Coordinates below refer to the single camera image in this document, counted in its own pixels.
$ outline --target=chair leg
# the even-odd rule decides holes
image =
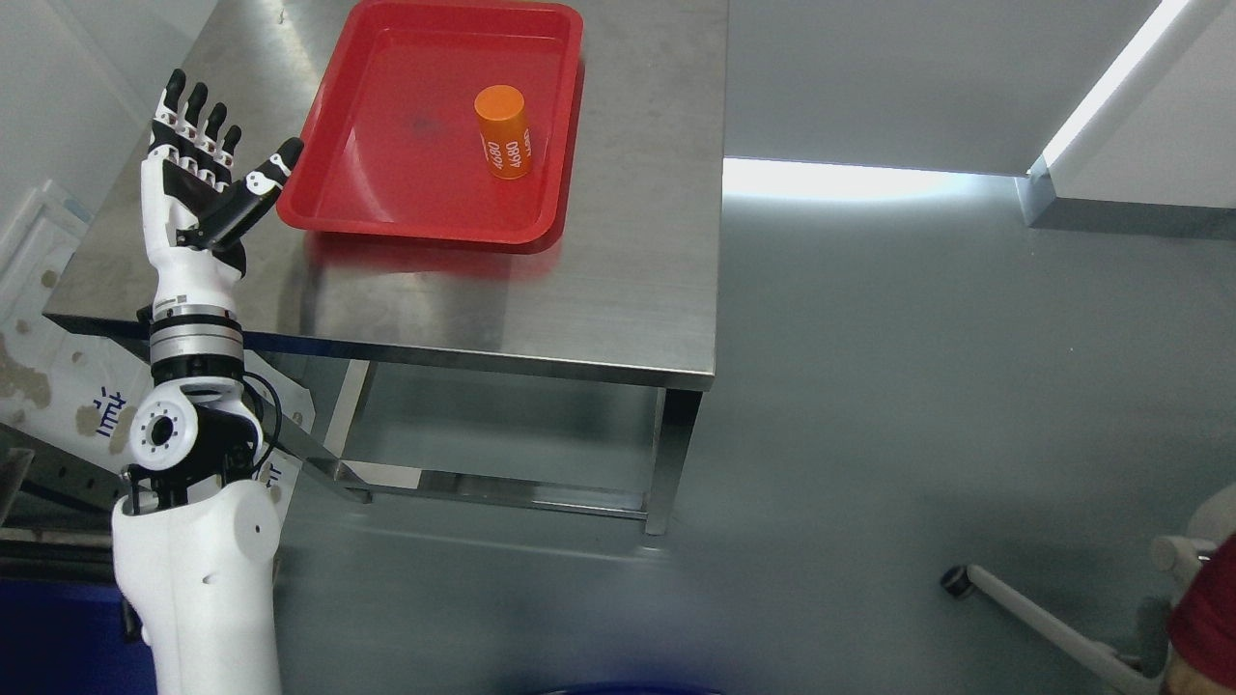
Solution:
[[[1025,597],[979,565],[957,565],[944,573],[941,586],[955,599],[965,599],[975,590],[1000,603],[1006,611],[1059,647],[1075,662],[1089,669],[1124,695],[1156,695],[1161,678],[1146,678],[1120,660],[1115,649],[1095,642]]]

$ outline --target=red tray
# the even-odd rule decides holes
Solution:
[[[554,228],[583,20],[564,5],[365,0],[352,9],[279,197],[287,224],[522,252]],[[472,100],[524,94],[533,168],[488,173]]]

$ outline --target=stainless steel table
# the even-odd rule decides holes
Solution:
[[[457,496],[644,518],[658,534],[714,375],[728,6],[567,4],[585,20],[586,77],[561,241],[528,256],[424,251],[304,232],[271,214],[245,237],[240,318],[248,348],[357,360],[335,439],[370,373],[361,360],[662,390],[646,493],[350,465],[299,430],[287,435],[307,470],[361,497]],[[245,129],[239,167],[299,131],[350,7],[220,1],[184,68]],[[138,226],[145,137],[47,304],[72,331],[145,338],[133,317],[156,283]],[[341,255],[351,261],[336,262]]]

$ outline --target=robotic arm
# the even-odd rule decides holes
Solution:
[[[302,142],[234,182],[240,129],[220,141],[222,104],[199,129],[206,87],[180,105],[184,87],[173,72],[141,164],[146,256],[158,271],[146,313],[154,388],[130,429],[131,493],[112,511],[116,582],[141,617],[161,695],[273,695],[281,529],[253,480],[271,446],[243,402],[252,390],[232,287],[246,270],[241,236],[274,204]]]

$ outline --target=chair wheel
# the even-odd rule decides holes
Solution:
[[[954,599],[965,599],[974,592],[974,582],[970,581],[969,575],[965,574],[965,565],[955,565],[944,573],[944,576],[939,578],[939,585],[944,587]]]

